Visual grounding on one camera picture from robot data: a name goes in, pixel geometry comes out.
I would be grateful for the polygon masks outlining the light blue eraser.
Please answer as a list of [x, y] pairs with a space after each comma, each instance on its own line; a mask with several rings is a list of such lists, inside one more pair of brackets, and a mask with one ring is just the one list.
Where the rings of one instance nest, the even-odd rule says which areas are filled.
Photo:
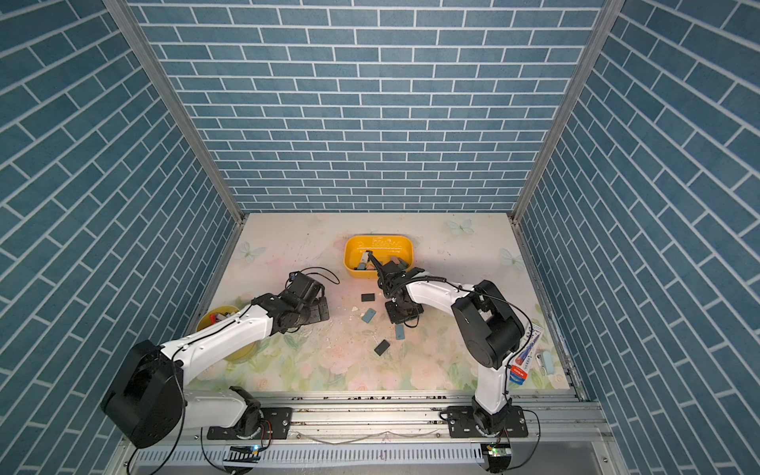
[[361, 320], [366, 324], [370, 324], [375, 315], [376, 311], [374, 309], [368, 309], [361, 317]]

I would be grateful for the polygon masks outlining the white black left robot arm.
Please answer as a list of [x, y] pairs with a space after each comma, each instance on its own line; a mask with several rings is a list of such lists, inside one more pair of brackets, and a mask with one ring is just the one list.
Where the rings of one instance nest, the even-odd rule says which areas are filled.
[[164, 344], [135, 344], [107, 389], [101, 410], [136, 448], [152, 447], [185, 429], [221, 428], [238, 439], [255, 437], [263, 413], [251, 393], [238, 386], [189, 391], [187, 385], [245, 346], [329, 318], [324, 285], [293, 272], [280, 293], [256, 297], [204, 330]]

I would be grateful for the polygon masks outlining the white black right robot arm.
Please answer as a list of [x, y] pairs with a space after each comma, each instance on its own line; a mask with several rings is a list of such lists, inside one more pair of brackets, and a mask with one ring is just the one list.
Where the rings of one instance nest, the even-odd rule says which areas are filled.
[[479, 364], [473, 415], [495, 433], [509, 413], [508, 372], [523, 347], [530, 318], [517, 311], [489, 280], [458, 284], [421, 268], [370, 257], [392, 324], [419, 320], [427, 307], [453, 317], [472, 358]]

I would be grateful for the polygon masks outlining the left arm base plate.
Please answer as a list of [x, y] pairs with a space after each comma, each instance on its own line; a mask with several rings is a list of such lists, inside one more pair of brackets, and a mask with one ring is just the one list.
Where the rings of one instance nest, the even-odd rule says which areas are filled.
[[233, 427], [209, 427], [205, 437], [210, 441], [249, 441], [287, 439], [293, 409], [288, 407], [262, 408], [243, 415]]

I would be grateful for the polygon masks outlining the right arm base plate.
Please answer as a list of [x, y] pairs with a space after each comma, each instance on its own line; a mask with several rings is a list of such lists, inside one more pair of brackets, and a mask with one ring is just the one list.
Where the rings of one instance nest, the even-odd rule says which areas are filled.
[[506, 405], [492, 415], [479, 406], [449, 406], [439, 413], [452, 439], [474, 439], [475, 437], [513, 437], [524, 439], [528, 436], [528, 426], [523, 408]]

